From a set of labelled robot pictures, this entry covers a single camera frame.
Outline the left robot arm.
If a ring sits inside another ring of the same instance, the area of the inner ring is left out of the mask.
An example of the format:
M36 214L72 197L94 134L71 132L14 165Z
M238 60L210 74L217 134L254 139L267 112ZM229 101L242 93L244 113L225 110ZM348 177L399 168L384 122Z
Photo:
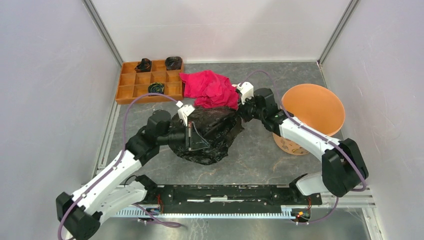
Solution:
M88 240L106 220L127 206L140 201L153 203L157 190L141 180L120 190L116 187L155 157L161 146L182 143L189 151L208 148L208 142L189 119L195 110L192 105L180 107L176 128L170 126L168 111L155 111L135 135L123 139L123 149L105 169L72 194L62 192L56 198L57 238L63 239L62 231L67 230L73 240Z

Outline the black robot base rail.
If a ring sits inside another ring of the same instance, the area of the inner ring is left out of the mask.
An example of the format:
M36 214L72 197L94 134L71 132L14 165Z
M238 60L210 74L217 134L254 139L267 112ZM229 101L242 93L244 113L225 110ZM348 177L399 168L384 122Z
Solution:
M293 184L158 185L146 175L135 181L147 190L140 204L158 205L163 214L270 214L279 213L282 206L323 203L319 193L303 196Z

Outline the black plastic trash bag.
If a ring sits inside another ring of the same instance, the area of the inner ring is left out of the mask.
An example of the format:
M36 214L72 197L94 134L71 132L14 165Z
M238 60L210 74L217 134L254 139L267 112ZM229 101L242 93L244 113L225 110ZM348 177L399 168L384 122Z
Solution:
M212 165L228 156L235 138L244 128L242 118L230 107L204 108L196 106L188 116L198 133L210 144L209 148L189 151L185 142L170 143L169 147L178 157L189 162Z

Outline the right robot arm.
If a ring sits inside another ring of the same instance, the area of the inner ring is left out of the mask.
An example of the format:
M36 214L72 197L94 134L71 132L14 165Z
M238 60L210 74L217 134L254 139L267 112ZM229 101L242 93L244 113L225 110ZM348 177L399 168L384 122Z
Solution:
M369 176L358 144L347 138L340 140L325 135L301 122L292 113L280 109L269 88L254 90L249 82L235 85L239 95L238 110L245 122L261 121L266 130L291 140L321 162L321 171L295 179L289 199L302 204L315 193L331 193L343 197L350 191L364 191Z

